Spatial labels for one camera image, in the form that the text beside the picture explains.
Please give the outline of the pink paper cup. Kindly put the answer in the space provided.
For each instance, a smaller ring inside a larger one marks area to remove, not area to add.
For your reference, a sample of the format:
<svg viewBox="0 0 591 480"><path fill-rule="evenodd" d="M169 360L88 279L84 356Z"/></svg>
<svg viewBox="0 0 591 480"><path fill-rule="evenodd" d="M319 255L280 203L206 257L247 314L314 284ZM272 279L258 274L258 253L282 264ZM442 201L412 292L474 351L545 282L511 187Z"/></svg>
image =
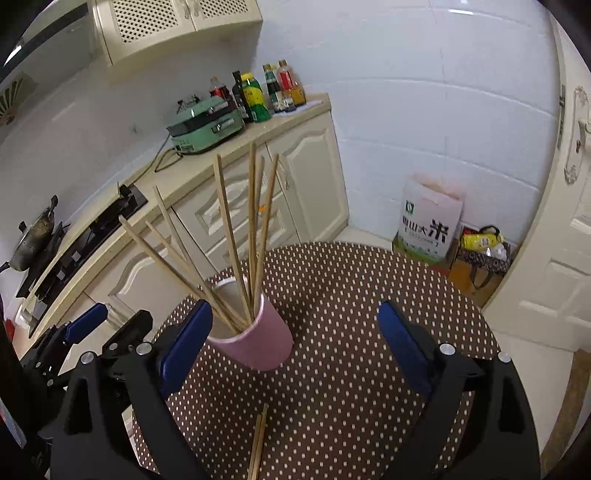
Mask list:
<svg viewBox="0 0 591 480"><path fill-rule="evenodd" d="M279 368L294 348L290 328L264 293L252 325L233 334L228 325L214 320L207 343L238 364L263 372Z"/></svg>

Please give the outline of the wooden chopstick short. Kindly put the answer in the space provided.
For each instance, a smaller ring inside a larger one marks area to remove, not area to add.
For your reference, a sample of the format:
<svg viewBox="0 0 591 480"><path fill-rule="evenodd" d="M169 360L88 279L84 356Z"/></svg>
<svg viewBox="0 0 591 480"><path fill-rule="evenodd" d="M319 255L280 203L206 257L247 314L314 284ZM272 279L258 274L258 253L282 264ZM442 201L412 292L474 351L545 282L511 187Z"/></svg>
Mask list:
<svg viewBox="0 0 591 480"><path fill-rule="evenodd" d="M174 249L174 247L165 239L165 237L149 222L145 222L146 226L150 229L150 231L162 242L162 244L170 251L170 255L175 259L175 261L179 264L179 266L183 269L183 271L188 275L188 278L192 283L194 283L203 293L205 298L211 302L211 305L218 311L219 315L224 323L228 324L230 330L238 334L242 332L240 330L241 323L239 323L239 318L232 314L224 307L224 303L218 296L213 292L211 287L208 286L207 282L204 281L204 278L200 276L198 272L195 272L191 266L184 260L184 258Z"/></svg>

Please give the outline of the wooden chopstick tall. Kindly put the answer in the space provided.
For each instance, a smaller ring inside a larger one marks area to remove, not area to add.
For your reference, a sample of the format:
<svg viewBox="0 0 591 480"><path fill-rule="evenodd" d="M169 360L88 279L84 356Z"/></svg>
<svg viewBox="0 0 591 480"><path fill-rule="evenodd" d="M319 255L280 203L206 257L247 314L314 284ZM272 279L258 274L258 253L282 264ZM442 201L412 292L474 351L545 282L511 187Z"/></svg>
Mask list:
<svg viewBox="0 0 591 480"><path fill-rule="evenodd" d="M256 450L256 461L254 462L254 466L253 466L253 470L252 470L252 478L250 478L249 480L256 480L257 477L259 477L259 467L260 467L260 462L262 461L262 456L263 456L263 442L264 442L264 434L266 433L266 418L267 418L267 414L269 413L269 404L264 403L263 404L263 423L262 423L262 427L260 428L259 431L259 445L257 445L257 450Z"/></svg>

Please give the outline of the cream kitchen base cabinets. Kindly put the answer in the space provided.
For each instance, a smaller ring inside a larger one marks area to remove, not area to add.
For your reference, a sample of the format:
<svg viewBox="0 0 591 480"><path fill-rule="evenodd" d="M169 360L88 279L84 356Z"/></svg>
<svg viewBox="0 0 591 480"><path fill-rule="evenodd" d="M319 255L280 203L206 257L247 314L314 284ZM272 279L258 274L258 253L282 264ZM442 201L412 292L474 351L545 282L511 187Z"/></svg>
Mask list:
<svg viewBox="0 0 591 480"><path fill-rule="evenodd" d="M134 182L146 204L129 220L165 259L164 242L172 235L158 206L164 204L187 253L204 278L228 268L228 242L219 212L212 162L223 160L228 213L235 229L236 250L249 247L249 148L263 160L263 177L273 178L273 209L267 246L335 239L349 221L349 205L329 95L311 97L304 108L250 126L238 137L205 154L187 156L160 171L148 170ZM76 319L96 303L108 318L89 345L108 338L137 310L151 312L155 328L185 298L187 290L154 263L127 235L116 231L66 283L43 316L30 295L19 307L14 347L19 356L53 325Z"/></svg>

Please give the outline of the brown polka dot tablecloth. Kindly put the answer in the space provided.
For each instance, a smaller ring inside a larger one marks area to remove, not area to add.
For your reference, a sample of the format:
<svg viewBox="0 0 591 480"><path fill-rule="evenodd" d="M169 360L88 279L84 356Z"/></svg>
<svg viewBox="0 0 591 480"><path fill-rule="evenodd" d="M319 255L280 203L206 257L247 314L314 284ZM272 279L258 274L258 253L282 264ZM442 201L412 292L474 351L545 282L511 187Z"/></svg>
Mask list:
<svg viewBox="0 0 591 480"><path fill-rule="evenodd" d="M256 372L205 346L168 401L214 479L247 477L259 415L266 416L260 478L384 473L424 408L378 327L386 300L468 356L489 359L499 349L477 306L444 276L377 247L315 242L271 250L263 290L293 335L290 358Z"/></svg>

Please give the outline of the dark wok pan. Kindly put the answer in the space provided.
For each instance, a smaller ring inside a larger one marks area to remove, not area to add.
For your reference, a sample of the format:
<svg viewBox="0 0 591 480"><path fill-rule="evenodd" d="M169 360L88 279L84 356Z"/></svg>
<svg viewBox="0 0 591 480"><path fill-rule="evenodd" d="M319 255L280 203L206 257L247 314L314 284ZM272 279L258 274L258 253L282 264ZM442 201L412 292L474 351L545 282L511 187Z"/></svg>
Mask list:
<svg viewBox="0 0 591 480"><path fill-rule="evenodd" d="M30 267L36 255L46 246L52 236L55 225L54 210L58 203L58 196L53 195L49 206L31 225L26 225L24 221L19 224L18 228L22 237L15 247L11 259L1 265L0 272L9 269L24 272Z"/></svg>

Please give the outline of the patterned shopping bag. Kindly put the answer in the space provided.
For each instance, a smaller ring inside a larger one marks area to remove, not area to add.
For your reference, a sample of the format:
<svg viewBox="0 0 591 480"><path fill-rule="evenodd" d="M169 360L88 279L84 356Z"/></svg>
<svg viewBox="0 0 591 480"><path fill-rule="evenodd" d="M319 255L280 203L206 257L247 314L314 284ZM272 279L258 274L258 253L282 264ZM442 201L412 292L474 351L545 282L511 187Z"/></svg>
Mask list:
<svg viewBox="0 0 591 480"><path fill-rule="evenodd" d="M478 230L464 227L452 263L449 280L474 303L483 308L509 272L513 257L512 248L505 241L492 249L470 251L461 246L464 234L493 233L502 235L501 230L488 225Z"/></svg>

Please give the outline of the white rice bag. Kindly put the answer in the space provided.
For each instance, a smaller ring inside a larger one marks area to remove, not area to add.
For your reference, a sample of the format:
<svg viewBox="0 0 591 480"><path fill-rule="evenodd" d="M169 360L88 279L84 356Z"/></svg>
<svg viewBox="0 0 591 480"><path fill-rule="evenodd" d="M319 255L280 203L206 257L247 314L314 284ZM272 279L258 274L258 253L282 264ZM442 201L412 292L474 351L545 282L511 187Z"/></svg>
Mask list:
<svg viewBox="0 0 591 480"><path fill-rule="evenodd" d="M443 178L409 176L401 200L399 246L426 262L443 261L456 236L464 200L464 190Z"/></svg>

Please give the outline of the green electric grill appliance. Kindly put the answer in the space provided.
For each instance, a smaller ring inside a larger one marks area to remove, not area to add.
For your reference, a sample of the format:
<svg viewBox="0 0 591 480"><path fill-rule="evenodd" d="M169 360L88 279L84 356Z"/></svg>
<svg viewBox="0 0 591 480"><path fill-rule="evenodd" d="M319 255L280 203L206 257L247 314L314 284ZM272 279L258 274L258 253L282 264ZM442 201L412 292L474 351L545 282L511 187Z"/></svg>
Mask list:
<svg viewBox="0 0 591 480"><path fill-rule="evenodd" d="M211 150L243 128L242 114L231 102L218 96L185 104L166 126L172 146L180 155Z"/></svg>

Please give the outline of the green yellow bottle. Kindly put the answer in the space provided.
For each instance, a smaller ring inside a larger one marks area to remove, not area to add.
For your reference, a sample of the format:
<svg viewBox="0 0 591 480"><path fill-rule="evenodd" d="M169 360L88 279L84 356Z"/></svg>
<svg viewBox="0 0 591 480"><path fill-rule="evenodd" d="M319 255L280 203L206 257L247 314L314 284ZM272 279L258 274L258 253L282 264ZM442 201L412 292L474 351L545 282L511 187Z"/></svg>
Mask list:
<svg viewBox="0 0 591 480"><path fill-rule="evenodd" d="M240 75L240 79L242 79L242 91L245 95L247 104L249 104L249 109L252 112L253 121L256 123L269 121L271 114L266 107L263 90L260 87L259 81L257 81L256 77L250 72Z"/></svg>

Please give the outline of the dark oil bottle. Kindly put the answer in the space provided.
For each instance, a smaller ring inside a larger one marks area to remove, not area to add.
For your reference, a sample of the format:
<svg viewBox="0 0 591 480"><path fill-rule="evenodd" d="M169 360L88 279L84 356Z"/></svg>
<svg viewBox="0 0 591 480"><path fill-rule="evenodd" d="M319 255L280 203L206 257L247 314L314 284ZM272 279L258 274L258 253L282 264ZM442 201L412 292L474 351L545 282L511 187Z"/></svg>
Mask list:
<svg viewBox="0 0 591 480"><path fill-rule="evenodd" d="M242 89L242 74L236 70L232 72L232 77L235 81L235 85L232 86L232 95L235 98L236 106L238 106L243 121L253 123L252 110L250 110L249 103L245 98L245 92Z"/></svg>

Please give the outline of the range hood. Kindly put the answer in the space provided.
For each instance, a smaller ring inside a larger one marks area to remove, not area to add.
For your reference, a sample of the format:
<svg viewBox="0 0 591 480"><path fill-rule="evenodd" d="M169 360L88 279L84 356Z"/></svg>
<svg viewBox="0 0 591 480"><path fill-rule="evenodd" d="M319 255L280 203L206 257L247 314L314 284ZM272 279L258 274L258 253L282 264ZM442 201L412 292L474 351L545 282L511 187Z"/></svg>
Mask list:
<svg viewBox="0 0 591 480"><path fill-rule="evenodd" d="M88 1L53 1L32 21L1 63L1 125L15 122L97 56Z"/></svg>

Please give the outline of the dark sauce bottle green cap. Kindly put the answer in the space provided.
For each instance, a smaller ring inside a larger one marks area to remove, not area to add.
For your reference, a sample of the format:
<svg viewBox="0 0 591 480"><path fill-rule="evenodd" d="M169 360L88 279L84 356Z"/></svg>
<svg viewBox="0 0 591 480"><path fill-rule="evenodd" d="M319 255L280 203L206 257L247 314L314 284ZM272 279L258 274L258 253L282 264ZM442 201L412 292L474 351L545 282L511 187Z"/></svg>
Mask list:
<svg viewBox="0 0 591 480"><path fill-rule="evenodd" d="M270 64L263 65L263 73L266 78L267 93L269 93L270 103L273 105L273 111L281 113L284 111L283 91L281 90L279 81L276 79L276 74Z"/></svg>

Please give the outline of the red label sauce bottle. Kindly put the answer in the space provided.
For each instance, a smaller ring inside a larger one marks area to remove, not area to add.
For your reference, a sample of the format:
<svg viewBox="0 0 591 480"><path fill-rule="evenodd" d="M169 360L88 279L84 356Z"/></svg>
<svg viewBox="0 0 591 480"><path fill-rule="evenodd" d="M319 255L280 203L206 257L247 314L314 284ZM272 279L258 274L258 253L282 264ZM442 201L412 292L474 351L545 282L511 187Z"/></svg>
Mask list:
<svg viewBox="0 0 591 480"><path fill-rule="evenodd" d="M307 104L307 96L305 96L304 86L300 79L298 79L294 69L287 64L286 60L279 61L277 75L279 75L280 85L283 88L283 91L290 93L290 96L294 100L294 105L301 107Z"/></svg>

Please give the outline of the cream upper wall cabinet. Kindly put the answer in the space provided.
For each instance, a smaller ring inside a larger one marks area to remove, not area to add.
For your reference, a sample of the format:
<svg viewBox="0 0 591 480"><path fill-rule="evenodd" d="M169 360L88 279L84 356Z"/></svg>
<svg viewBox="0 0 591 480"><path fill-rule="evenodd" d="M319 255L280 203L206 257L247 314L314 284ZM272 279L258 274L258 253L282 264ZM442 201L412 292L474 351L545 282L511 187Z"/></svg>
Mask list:
<svg viewBox="0 0 591 480"><path fill-rule="evenodd" d="M263 22L256 1L90 1L88 8L113 82Z"/></svg>

